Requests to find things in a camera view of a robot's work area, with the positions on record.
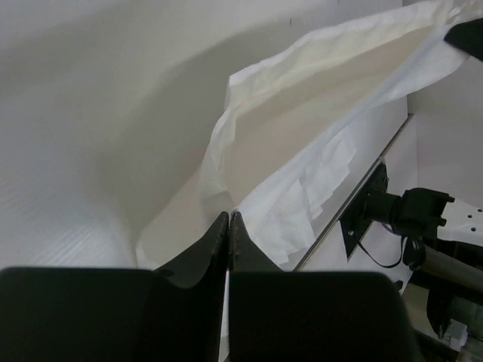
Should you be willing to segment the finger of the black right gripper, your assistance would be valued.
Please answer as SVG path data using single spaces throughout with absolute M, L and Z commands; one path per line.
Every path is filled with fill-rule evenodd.
M 445 42 L 477 60 L 483 61 L 483 19 L 475 19 L 453 26 Z

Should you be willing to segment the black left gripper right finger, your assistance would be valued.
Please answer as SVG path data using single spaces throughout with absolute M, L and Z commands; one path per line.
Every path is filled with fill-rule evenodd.
M 240 213 L 232 215 L 229 240 L 230 360 L 422 360 L 387 276 L 282 271 L 250 239 Z

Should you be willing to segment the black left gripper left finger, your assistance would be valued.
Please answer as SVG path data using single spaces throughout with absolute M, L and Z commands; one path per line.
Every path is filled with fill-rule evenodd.
M 1 273 L 3 361 L 216 361 L 229 216 L 154 270 Z

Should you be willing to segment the white pleated skirt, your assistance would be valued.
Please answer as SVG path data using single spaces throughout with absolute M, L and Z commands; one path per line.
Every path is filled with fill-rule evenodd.
M 481 15 L 480 1 L 417 2 L 313 30 L 232 74 L 200 167 L 137 242 L 139 267 L 177 256 L 223 211 L 276 265 L 312 246 L 349 175 L 347 127 L 458 69 L 466 56 L 444 38 Z

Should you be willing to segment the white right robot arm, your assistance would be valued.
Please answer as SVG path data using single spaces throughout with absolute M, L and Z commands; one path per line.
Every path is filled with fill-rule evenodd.
M 482 209 L 448 193 L 424 188 L 407 190 L 402 196 L 371 191 L 364 201 L 364 218 L 388 225 L 416 256 L 426 254 L 425 240 L 482 246 Z

